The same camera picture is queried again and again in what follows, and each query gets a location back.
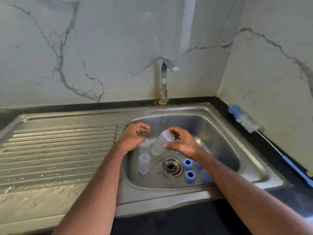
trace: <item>drain strainer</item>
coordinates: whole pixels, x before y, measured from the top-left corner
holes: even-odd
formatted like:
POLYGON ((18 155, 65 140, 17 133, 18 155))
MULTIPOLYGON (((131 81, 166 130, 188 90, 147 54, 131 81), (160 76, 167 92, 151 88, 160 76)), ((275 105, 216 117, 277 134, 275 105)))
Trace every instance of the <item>drain strainer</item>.
POLYGON ((179 177, 184 171, 182 168, 182 161, 176 157, 165 157, 161 162, 163 168, 162 173, 165 176, 171 174, 174 177, 179 177))

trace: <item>faucet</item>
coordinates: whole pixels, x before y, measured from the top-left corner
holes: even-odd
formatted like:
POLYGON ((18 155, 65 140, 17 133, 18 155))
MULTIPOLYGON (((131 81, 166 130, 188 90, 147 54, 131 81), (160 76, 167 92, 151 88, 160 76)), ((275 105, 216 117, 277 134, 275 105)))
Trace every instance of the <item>faucet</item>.
POLYGON ((161 67, 161 89, 160 89, 161 98, 159 100, 160 105, 165 105, 169 100, 167 96, 167 89, 166 89, 167 68, 169 68, 170 71, 173 73, 179 71, 178 67, 176 67, 172 61, 170 61, 169 59, 163 59, 163 63, 161 67))

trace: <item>left hand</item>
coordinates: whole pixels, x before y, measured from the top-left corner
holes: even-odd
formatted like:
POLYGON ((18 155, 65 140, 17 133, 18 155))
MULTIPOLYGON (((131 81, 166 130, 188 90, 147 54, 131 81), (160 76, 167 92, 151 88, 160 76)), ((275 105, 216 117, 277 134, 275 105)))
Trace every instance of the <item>left hand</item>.
POLYGON ((146 140, 146 138, 140 137, 137 134, 146 135, 148 133, 150 133, 150 126, 145 123, 137 122, 129 124, 122 136, 115 143, 115 146, 122 149, 126 154, 146 140))

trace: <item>plastic bottle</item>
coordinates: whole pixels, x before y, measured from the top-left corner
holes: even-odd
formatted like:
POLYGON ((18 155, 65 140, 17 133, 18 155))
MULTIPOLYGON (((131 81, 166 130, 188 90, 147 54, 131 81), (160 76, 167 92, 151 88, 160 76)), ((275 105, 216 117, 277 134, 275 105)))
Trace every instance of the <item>plastic bottle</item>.
POLYGON ((150 154, 150 151, 151 141, 146 138, 146 140, 139 145, 139 155, 143 153, 150 154))
POLYGON ((149 154, 140 154, 137 161, 138 171, 141 175, 147 174, 150 169, 151 157, 149 154))
POLYGON ((166 145, 169 142, 174 142, 174 141, 175 141, 174 135, 171 132, 164 130, 159 135, 155 143, 152 145, 152 148, 151 148, 152 154, 155 156, 160 155, 161 153, 166 151, 164 149, 164 145, 166 145))

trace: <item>gray marble vein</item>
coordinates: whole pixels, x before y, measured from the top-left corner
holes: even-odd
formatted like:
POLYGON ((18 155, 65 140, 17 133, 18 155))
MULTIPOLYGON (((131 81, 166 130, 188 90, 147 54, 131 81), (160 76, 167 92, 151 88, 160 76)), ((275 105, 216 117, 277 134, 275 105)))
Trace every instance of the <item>gray marble vein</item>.
POLYGON ((199 85, 194 89, 194 92, 191 94, 191 97, 193 97, 194 96, 194 93, 196 92, 196 90, 199 88, 199 86, 201 85, 201 83, 202 83, 202 81, 207 77, 207 76, 211 76, 212 75, 212 73, 214 72, 214 70, 213 71, 211 71, 209 74, 207 74, 206 76, 204 76, 202 79, 200 79, 200 82, 199 82, 199 85))
POLYGON ((162 56, 158 57, 157 59, 153 60, 149 65, 147 65, 146 67, 144 67, 142 70, 140 70, 139 72, 137 72, 136 74, 133 74, 132 72, 130 72, 132 75, 138 75, 139 73, 141 73, 143 70, 145 70, 146 68, 150 67, 154 62, 158 61, 159 59, 164 59, 162 56))
MULTIPOLYGON (((182 56, 188 54, 189 52, 193 51, 194 49, 203 50, 203 49, 210 49, 210 48, 214 48, 214 47, 228 48, 228 47, 231 46, 232 44, 233 44, 233 42, 230 43, 230 44, 227 44, 227 45, 213 45, 213 46, 210 46, 210 47, 194 47, 194 48, 190 48, 190 49, 188 49, 185 53, 183 53, 182 55, 180 55, 179 57, 177 57, 173 62, 177 61, 177 60, 180 59, 182 56)), ((145 70, 146 68, 150 67, 154 62, 156 62, 156 61, 159 60, 159 59, 163 60, 164 57, 160 56, 160 57, 156 58, 156 59, 153 60, 149 65, 147 65, 146 67, 144 67, 143 69, 141 69, 139 72, 137 72, 137 73, 135 73, 135 74, 132 73, 132 72, 130 72, 130 73, 131 73, 133 76, 138 75, 139 73, 141 73, 141 72, 142 72, 143 70, 145 70)))
POLYGON ((6 3, 8 3, 10 6, 15 7, 15 8, 21 10, 22 12, 24 12, 26 15, 28 15, 30 18, 33 19, 33 21, 34 21, 34 23, 36 24, 36 26, 37 26, 38 30, 40 31, 41 35, 42 35, 42 36, 44 37, 44 39, 48 42, 48 44, 49 44, 49 46, 50 46, 50 48, 51 48, 51 47, 52 47, 52 46, 51 46, 51 43, 50 43, 49 40, 46 38, 45 34, 42 32, 41 28, 39 27, 39 25, 38 25, 37 21, 35 20, 35 18, 32 16, 31 12, 30 12, 30 11, 26 11, 26 10, 24 10, 24 9, 21 8, 21 7, 18 7, 18 6, 16 6, 16 5, 11 4, 8 0, 5 0, 5 1, 6 1, 6 3))
POLYGON ((232 9, 234 8, 235 3, 236 3, 236 0, 234 0, 234 3, 233 3, 233 5, 232 5, 232 8, 230 8, 229 12, 227 13, 225 22, 224 22, 224 24, 223 24, 223 26, 222 26, 222 28, 221 28, 221 31, 219 32, 219 38, 222 40, 220 43, 222 43, 222 42, 225 41, 225 39, 223 39, 223 38, 221 37, 221 33, 222 33, 222 31, 224 30, 224 27, 225 27, 226 22, 227 22, 227 20, 228 20, 228 16, 229 16, 230 12, 232 11, 232 9))
POLYGON ((242 33, 242 32, 249 32, 253 36, 262 37, 268 44, 277 47, 280 50, 280 52, 287 59, 293 60, 293 63, 296 64, 299 67, 300 71, 303 72, 303 74, 306 76, 307 83, 308 83, 309 89, 310 89, 310 94, 311 94, 311 96, 313 98, 313 71, 312 71, 312 69, 308 65, 306 65, 304 62, 300 61, 298 58, 292 57, 292 56, 288 55, 287 53, 285 53, 285 51, 283 50, 283 47, 280 44, 277 44, 276 42, 268 39, 264 34, 255 32, 251 27, 241 28, 237 32, 237 34, 242 33))
POLYGON ((245 19, 246 15, 249 13, 249 11, 255 6, 255 4, 258 2, 259 0, 255 0, 247 9, 247 11, 243 14, 242 19, 240 20, 239 24, 245 19))
MULTIPOLYGON (((11 4, 8 0, 5 0, 6 3, 8 3, 10 6, 12 7, 15 7, 19 10, 21 10, 23 13, 25 13, 26 15, 28 15, 33 21, 34 23, 36 24, 38 30, 40 31, 41 35, 44 37, 44 39, 48 42, 49 44, 49 47, 54 51, 55 55, 56 55, 56 67, 53 69, 53 76, 54 76, 54 73, 55 72, 58 72, 59 75, 60 75, 60 81, 64 84, 64 86, 73 91, 75 94, 79 95, 79 96, 82 96, 82 97, 85 97, 85 98, 88 98, 88 99, 91 99, 91 100, 94 100, 96 102, 100 102, 102 96, 104 95, 104 90, 103 90, 103 83, 97 79, 97 78, 93 78, 93 77, 90 77, 88 76, 87 74, 87 71, 86 71, 86 66, 85 66, 85 63, 84 63, 84 60, 81 56, 81 52, 80 52, 80 47, 78 45, 78 41, 77 41, 77 33, 76 33, 76 19, 77 19, 77 13, 78 13, 78 8, 79 8, 79 2, 75 2, 75 3, 72 3, 72 7, 73 7, 73 14, 72 14, 72 18, 70 20, 70 23, 66 29, 65 32, 63 32, 61 35, 58 34, 56 31, 54 31, 52 34, 55 34, 56 36, 58 36, 60 38, 60 46, 58 47, 58 50, 60 51, 60 54, 58 54, 58 52, 56 51, 56 44, 54 42, 50 42, 48 40, 48 38, 45 36, 45 34, 43 33, 43 31, 41 30, 41 28, 39 27, 36 19, 32 16, 31 12, 30 11, 26 11, 25 9, 21 8, 21 7, 18 7, 16 5, 13 5, 11 4), (67 41, 67 37, 68 35, 74 31, 75 32, 75 37, 76 37, 76 43, 77 43, 77 46, 78 46, 78 49, 79 49, 79 54, 80 54, 80 58, 81 58, 81 61, 82 61, 82 64, 83 64, 83 67, 84 67, 84 71, 85 71, 85 75, 86 77, 88 77, 90 80, 93 81, 94 83, 94 87, 96 85, 96 82, 99 83, 101 85, 101 88, 102 88, 102 93, 97 95, 95 94, 94 92, 92 92, 93 88, 91 88, 89 91, 85 92, 85 91, 82 91, 82 90, 79 90, 79 89, 76 89, 72 86, 69 86, 68 83, 66 82, 66 79, 65 79, 65 75, 63 73, 63 66, 64 66, 64 46, 66 44, 66 41, 67 41)), ((43 85, 43 83, 41 82, 43 78, 40 78, 40 83, 38 83, 37 85, 43 85)))
POLYGON ((190 48, 185 53, 180 55, 177 59, 175 59, 174 62, 177 61, 178 59, 180 59, 182 56, 184 56, 184 55, 188 54, 189 52, 193 51, 194 49, 203 50, 203 49, 210 49, 210 48, 215 48, 215 47, 228 48, 232 44, 233 44, 233 42, 231 42, 230 44, 226 44, 226 45, 218 45, 218 44, 216 44, 216 45, 213 45, 213 46, 210 46, 210 47, 194 47, 194 48, 190 48))
POLYGON ((249 92, 241 99, 241 101, 238 103, 238 105, 241 104, 241 102, 244 100, 244 98, 246 98, 249 94, 250 94, 251 90, 249 90, 249 92))

